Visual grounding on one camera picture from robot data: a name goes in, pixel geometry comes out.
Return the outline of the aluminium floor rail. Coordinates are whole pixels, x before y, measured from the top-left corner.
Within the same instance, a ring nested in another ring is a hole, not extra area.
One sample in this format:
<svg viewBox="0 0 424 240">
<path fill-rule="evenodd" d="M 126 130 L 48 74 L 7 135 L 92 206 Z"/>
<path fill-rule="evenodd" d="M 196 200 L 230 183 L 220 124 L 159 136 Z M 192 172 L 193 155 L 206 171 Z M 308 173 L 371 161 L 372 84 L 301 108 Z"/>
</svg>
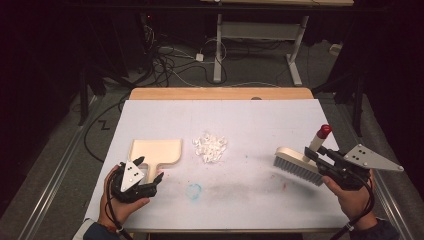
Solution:
<svg viewBox="0 0 424 240">
<path fill-rule="evenodd" d="M 362 144 L 374 152 L 397 163 L 397 158 L 388 144 L 386 137 L 378 124 L 374 111 L 367 100 L 362 103 L 360 116 L 360 131 L 358 135 L 353 127 L 353 106 L 350 104 L 337 104 L 337 109 L 344 122 L 345 129 L 353 137 L 355 144 Z M 375 194 L 377 198 L 376 212 L 384 216 L 400 233 L 400 240 L 414 240 L 414 234 L 407 226 L 406 216 L 403 214 L 400 195 L 395 191 L 395 185 L 401 183 L 404 172 L 375 170 Z"/>
<path fill-rule="evenodd" d="M 37 203 L 31 211 L 31 215 L 28 217 L 17 240 L 33 240 L 71 165 L 73 155 L 82 142 L 83 135 L 87 132 L 88 122 L 91 118 L 92 113 L 89 113 L 88 117 L 82 123 L 67 127 L 71 138 L 70 140 L 65 140 L 66 148 L 62 152 L 54 151 L 51 153 L 51 156 L 57 160 L 55 166 L 53 166 L 52 161 L 49 161 L 49 166 L 37 170 L 37 173 L 45 173 L 46 169 L 53 169 L 53 172 L 43 187 L 43 191 L 37 199 Z"/>
</svg>

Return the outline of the person's left hand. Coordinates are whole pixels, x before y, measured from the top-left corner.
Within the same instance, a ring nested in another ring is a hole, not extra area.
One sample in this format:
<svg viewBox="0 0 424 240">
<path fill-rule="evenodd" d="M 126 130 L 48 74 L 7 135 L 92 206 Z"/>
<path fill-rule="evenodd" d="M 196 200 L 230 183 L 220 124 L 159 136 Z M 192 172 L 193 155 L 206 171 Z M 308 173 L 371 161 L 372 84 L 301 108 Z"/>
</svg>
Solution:
<svg viewBox="0 0 424 240">
<path fill-rule="evenodd" d="M 134 203 L 126 204 L 110 197 L 108 193 L 108 180 L 117 169 L 118 166 L 115 165 L 107 174 L 104 180 L 103 194 L 100 200 L 99 217 L 97 222 L 108 227 L 115 226 L 114 220 L 123 225 L 131 214 L 150 202 L 149 198 L 141 198 Z"/>
</svg>

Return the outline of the white table mat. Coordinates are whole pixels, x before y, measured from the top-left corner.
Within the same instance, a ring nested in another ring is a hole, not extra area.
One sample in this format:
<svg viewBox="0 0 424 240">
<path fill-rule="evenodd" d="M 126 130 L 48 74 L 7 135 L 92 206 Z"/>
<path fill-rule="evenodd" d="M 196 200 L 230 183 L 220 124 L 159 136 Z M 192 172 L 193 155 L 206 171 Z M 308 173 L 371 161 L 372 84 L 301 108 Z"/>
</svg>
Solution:
<svg viewBox="0 0 424 240">
<path fill-rule="evenodd" d="M 274 166 L 284 146 L 302 151 L 327 119 L 316 100 L 129 100 L 101 172 L 128 158 L 136 139 L 181 139 L 150 203 L 126 221 L 144 232 L 318 230 L 343 226 L 337 198 Z M 224 136 L 221 161 L 205 164 L 192 140 Z"/>
</svg>

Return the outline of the white metal desk frame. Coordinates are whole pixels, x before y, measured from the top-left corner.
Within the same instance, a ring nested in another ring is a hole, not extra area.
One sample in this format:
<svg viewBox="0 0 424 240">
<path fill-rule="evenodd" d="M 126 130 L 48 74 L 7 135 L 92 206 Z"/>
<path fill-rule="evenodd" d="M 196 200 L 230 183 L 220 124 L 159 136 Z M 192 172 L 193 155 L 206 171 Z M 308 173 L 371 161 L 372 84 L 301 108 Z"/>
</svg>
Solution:
<svg viewBox="0 0 424 240">
<path fill-rule="evenodd" d="M 265 5 L 271 9 L 278 7 L 301 7 L 306 10 L 319 10 L 321 7 L 351 7 L 353 0 L 201 0 L 212 3 L 214 7 L 259 7 Z M 308 13 L 302 13 L 295 23 L 271 23 L 259 20 L 259 14 L 252 13 L 247 20 L 229 19 L 227 14 L 218 13 L 216 20 L 216 50 L 214 57 L 213 82 L 222 83 L 224 77 L 223 60 L 228 53 L 224 40 L 254 41 L 292 41 L 292 51 L 285 55 L 286 65 L 295 86 L 301 86 L 296 58 L 309 20 Z"/>
</svg>

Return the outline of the pile of white paper scraps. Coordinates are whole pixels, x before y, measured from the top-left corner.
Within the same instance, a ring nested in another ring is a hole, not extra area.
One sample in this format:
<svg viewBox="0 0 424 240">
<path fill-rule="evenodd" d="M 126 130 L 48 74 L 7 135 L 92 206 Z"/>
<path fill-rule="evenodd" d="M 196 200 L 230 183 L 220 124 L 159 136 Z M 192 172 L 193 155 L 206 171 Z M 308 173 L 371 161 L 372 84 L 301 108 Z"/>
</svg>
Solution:
<svg viewBox="0 0 424 240">
<path fill-rule="evenodd" d="M 224 136 L 204 132 L 192 140 L 194 151 L 205 164 L 218 163 L 227 149 L 228 141 Z"/>
</svg>

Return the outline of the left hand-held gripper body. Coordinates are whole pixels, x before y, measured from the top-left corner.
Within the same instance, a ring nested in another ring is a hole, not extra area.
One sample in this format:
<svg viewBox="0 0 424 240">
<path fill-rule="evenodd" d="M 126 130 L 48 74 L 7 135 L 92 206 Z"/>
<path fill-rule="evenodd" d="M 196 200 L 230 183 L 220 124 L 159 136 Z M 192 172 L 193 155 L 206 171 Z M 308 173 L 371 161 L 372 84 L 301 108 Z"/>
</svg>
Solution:
<svg viewBox="0 0 424 240">
<path fill-rule="evenodd" d="M 121 162 L 112 177 L 112 196 L 122 203 L 134 203 L 141 198 L 154 197 L 157 184 L 140 184 L 144 177 L 145 174 L 134 162 Z"/>
</svg>

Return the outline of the black metal stand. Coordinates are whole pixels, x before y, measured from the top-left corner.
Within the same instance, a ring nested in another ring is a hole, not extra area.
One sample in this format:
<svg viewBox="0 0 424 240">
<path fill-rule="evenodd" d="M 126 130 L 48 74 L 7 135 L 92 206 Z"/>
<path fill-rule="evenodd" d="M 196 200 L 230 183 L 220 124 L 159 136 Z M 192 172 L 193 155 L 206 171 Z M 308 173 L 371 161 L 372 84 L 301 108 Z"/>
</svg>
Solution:
<svg viewBox="0 0 424 240">
<path fill-rule="evenodd" d="M 364 79 L 361 74 L 347 72 L 332 81 L 327 81 L 312 89 L 312 94 L 333 92 L 336 104 L 353 103 L 352 127 L 358 137 L 362 136 L 361 116 L 364 91 Z"/>
<path fill-rule="evenodd" d="M 80 83 L 80 120 L 78 125 L 82 126 L 85 121 L 88 119 L 89 115 L 89 102 L 88 102 L 88 83 L 86 81 L 86 73 L 88 70 L 94 71 L 97 74 L 104 75 L 108 78 L 111 78 L 113 81 L 117 82 L 123 87 L 126 87 L 130 90 L 136 87 L 135 84 L 125 80 L 123 77 L 118 76 L 115 73 L 112 73 L 108 70 L 101 68 L 100 66 L 94 63 L 86 63 L 81 67 L 79 72 L 79 83 Z"/>
</svg>

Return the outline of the cream brush with red handle tip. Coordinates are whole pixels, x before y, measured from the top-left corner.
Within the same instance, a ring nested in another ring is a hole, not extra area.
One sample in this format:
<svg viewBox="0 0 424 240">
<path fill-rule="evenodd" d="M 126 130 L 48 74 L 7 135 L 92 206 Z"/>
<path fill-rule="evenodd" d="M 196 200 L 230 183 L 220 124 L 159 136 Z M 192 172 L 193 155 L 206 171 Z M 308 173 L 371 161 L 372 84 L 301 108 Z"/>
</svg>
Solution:
<svg viewBox="0 0 424 240">
<path fill-rule="evenodd" d="M 322 125 L 308 148 L 316 153 L 331 132 L 330 125 Z M 279 147 L 275 152 L 274 165 L 316 186 L 323 184 L 322 175 L 318 172 L 317 165 L 304 153 L 299 153 L 287 147 Z"/>
</svg>

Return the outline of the person's right hand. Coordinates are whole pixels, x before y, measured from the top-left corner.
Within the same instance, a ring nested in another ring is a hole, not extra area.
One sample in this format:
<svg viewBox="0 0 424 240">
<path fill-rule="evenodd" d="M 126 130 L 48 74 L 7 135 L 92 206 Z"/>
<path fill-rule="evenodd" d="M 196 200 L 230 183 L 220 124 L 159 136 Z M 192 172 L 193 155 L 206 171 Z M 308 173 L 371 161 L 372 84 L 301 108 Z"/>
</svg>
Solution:
<svg viewBox="0 0 424 240">
<path fill-rule="evenodd" d="M 323 176 L 322 181 L 337 196 L 341 210 L 349 220 L 359 217 L 366 209 L 370 194 L 365 186 L 358 191 L 345 191 L 328 176 Z M 376 215 L 370 211 L 354 224 L 354 229 L 357 231 L 367 230 L 377 223 Z"/>
</svg>

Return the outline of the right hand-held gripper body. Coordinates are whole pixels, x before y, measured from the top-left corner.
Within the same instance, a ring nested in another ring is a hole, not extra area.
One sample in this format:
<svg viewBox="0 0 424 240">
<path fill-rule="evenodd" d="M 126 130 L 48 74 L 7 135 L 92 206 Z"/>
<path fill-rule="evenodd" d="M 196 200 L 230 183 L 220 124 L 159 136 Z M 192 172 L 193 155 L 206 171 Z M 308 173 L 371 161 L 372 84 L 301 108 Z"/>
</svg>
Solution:
<svg viewBox="0 0 424 240">
<path fill-rule="evenodd" d="M 337 157 L 330 159 L 334 161 L 333 164 L 329 164 L 322 159 L 316 163 L 319 173 L 329 176 L 343 190 L 347 191 L 361 189 L 368 182 L 371 169 L 397 172 L 404 170 L 401 165 L 361 144 L 358 144 L 344 155 L 337 152 Z"/>
</svg>

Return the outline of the cream plastic dustpan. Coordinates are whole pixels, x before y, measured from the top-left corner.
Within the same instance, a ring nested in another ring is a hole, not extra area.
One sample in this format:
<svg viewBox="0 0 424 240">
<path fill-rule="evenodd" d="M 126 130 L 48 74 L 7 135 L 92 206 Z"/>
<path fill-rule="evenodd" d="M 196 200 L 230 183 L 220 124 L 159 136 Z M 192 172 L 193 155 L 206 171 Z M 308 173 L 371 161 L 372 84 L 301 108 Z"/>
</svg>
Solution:
<svg viewBox="0 0 424 240">
<path fill-rule="evenodd" d="M 181 157 L 182 140 L 134 140 L 129 150 L 129 159 L 143 156 L 147 168 L 145 182 L 152 183 L 160 165 L 175 164 Z"/>
</svg>

